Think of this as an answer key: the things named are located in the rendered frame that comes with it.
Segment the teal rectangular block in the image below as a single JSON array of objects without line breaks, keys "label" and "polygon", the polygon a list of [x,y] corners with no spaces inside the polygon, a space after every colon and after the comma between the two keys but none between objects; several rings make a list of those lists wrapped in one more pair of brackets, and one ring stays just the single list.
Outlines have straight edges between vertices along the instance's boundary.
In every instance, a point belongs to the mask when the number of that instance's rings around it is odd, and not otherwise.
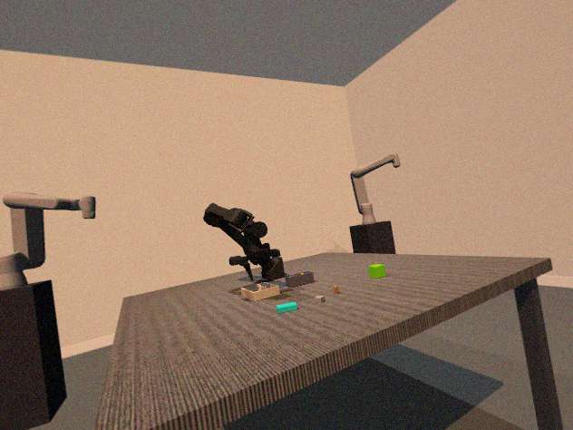
[{"label": "teal rectangular block", "polygon": [[283,312],[288,312],[288,311],[292,311],[292,310],[297,310],[296,302],[277,305],[277,313],[283,313]]}]

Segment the small green cube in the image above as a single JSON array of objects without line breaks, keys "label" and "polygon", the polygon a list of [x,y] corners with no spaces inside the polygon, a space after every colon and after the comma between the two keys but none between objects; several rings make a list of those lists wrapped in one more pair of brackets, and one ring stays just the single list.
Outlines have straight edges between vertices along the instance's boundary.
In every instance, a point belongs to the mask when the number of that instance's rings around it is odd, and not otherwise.
[{"label": "small green cube", "polygon": [[370,278],[382,278],[386,276],[384,265],[376,264],[373,266],[368,266]]}]

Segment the tan rectangular tray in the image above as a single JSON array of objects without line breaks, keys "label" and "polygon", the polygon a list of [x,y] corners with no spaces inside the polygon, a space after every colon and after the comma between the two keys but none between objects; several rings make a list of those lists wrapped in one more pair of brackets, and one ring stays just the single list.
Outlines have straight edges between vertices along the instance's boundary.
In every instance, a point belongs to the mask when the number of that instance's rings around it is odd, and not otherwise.
[{"label": "tan rectangular tray", "polygon": [[257,289],[257,284],[241,288],[241,295],[244,298],[248,298],[253,301],[258,301],[264,298],[270,298],[280,294],[279,286],[262,282],[258,283],[261,285],[262,290]]}]

